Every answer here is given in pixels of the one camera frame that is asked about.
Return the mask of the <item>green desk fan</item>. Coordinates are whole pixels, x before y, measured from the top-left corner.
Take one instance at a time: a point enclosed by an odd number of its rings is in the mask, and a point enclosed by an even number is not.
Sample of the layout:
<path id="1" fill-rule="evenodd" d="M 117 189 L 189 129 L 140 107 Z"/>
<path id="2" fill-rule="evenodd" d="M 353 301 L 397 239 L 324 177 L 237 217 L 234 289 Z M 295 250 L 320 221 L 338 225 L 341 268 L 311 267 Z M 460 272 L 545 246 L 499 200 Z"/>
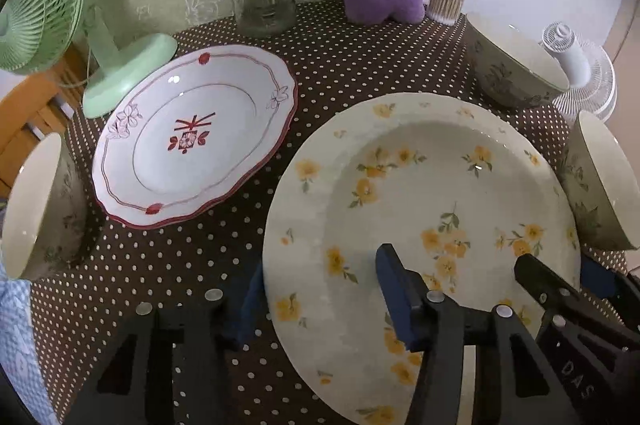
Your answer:
<path id="1" fill-rule="evenodd" d="M 82 109 L 89 118 L 113 111 L 177 51 L 177 41 L 166 34 L 146 35 L 119 49 L 98 0 L 6 0 L 1 9 L 1 68 L 23 76 L 49 70 L 79 33 L 98 63 L 96 73 L 82 83 Z"/>

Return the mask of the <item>brown polka dot tablecloth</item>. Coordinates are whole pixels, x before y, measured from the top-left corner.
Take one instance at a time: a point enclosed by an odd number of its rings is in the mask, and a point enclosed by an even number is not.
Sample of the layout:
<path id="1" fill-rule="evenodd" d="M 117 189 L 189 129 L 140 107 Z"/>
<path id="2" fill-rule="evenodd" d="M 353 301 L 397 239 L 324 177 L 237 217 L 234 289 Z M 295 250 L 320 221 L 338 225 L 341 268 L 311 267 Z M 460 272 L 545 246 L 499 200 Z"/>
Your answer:
<path id="1" fill-rule="evenodd" d="M 38 361 L 55 416 L 62 424 L 108 344 L 140 301 L 186 305 L 206 289 L 250 279 L 260 255 L 267 211 L 279 176 L 302 143 L 343 107 L 394 91 L 434 92 L 487 108 L 525 136 L 554 168 L 570 127 L 553 106 L 523 113 L 492 103 L 465 61 L 463 21 L 454 27 L 347 23 L 337 2 L 304 3 L 286 34 L 251 41 L 232 18 L 178 33 L 178 55 L 218 44 L 247 44 L 276 54 L 298 85 L 298 107 L 279 152 L 227 200 L 186 223 L 128 229 L 94 201 L 91 165 L 106 118 L 76 111 L 64 142 L 84 182 L 88 219 L 81 263 L 32 284 Z M 232 424 L 352 424 L 330 409 L 295 373 L 270 315 L 261 334 L 227 351 Z"/>

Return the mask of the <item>round yellow floral plate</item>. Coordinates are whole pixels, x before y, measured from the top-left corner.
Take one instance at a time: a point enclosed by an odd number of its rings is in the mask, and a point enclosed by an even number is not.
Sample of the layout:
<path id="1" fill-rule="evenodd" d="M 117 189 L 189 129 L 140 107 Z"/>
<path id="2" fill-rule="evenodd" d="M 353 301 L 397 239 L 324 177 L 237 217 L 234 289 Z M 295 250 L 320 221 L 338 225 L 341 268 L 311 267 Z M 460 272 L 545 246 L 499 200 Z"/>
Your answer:
<path id="1" fill-rule="evenodd" d="M 450 96 L 395 93 L 333 116 L 299 148 L 269 209 L 262 267 L 272 322 L 299 376 L 356 424 L 398 424 L 421 359 L 398 339 L 375 273 L 378 246 L 458 304 L 507 304 L 537 332 L 515 281 L 533 255 L 571 286 L 570 204 L 536 148 Z"/>

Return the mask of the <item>toothpick container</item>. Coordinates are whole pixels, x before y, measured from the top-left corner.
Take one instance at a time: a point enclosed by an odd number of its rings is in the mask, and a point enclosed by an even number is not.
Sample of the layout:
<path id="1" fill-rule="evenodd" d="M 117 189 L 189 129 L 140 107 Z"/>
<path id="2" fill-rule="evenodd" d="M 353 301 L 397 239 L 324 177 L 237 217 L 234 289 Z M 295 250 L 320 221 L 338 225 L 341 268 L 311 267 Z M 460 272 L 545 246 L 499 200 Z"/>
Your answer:
<path id="1" fill-rule="evenodd" d="M 440 24 L 453 26 L 458 20 L 464 0 L 428 0 L 426 15 Z"/>

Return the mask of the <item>blue checked bedding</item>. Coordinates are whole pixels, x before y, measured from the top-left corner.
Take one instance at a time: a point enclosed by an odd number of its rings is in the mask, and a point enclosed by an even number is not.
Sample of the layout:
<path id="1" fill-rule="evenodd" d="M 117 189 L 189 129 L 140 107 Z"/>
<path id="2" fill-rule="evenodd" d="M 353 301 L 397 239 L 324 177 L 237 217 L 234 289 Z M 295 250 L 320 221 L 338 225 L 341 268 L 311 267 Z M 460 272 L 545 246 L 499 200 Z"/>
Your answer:
<path id="1" fill-rule="evenodd" d="M 1 266 L 1 365 L 38 424 L 57 424 L 38 363 L 30 291 L 32 283 L 12 280 Z"/>

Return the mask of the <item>white fan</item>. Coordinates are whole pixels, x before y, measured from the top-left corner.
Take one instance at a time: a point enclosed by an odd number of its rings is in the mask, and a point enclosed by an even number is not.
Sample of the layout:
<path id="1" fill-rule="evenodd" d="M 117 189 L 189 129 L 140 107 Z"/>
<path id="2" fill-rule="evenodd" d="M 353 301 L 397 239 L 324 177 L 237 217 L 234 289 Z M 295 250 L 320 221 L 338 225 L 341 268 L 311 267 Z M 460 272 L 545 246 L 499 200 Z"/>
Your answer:
<path id="1" fill-rule="evenodd" d="M 581 111 L 607 122 L 616 107 L 617 82 L 606 51 L 578 37 L 564 22 L 547 26 L 540 45 L 559 62 L 570 82 L 570 89 L 553 100 L 567 124 L 573 125 Z"/>

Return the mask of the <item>red patterned white plate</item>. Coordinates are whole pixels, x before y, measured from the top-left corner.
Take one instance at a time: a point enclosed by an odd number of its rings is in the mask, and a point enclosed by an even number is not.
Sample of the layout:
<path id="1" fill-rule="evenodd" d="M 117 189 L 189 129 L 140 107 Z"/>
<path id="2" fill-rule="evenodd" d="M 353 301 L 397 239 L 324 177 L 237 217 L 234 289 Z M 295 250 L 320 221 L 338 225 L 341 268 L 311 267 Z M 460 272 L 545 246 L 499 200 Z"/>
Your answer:
<path id="1" fill-rule="evenodd" d="M 296 108 L 292 72 L 264 49 L 230 44 L 180 56 L 107 119 L 93 155 L 96 200 L 130 228 L 183 223 L 276 154 Z"/>

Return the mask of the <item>grey floral bowl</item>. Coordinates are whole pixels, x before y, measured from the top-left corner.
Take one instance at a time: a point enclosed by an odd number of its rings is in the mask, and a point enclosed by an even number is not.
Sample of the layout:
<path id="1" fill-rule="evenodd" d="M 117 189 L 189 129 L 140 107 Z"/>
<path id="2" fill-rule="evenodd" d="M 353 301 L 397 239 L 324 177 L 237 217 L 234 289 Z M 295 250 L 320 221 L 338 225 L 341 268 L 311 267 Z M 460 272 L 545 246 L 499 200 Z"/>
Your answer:
<path id="1" fill-rule="evenodd" d="M 1 235 L 6 273 L 37 281 L 76 263 L 86 218 L 80 174 L 62 136 L 52 132 L 29 154 L 9 196 Z"/>

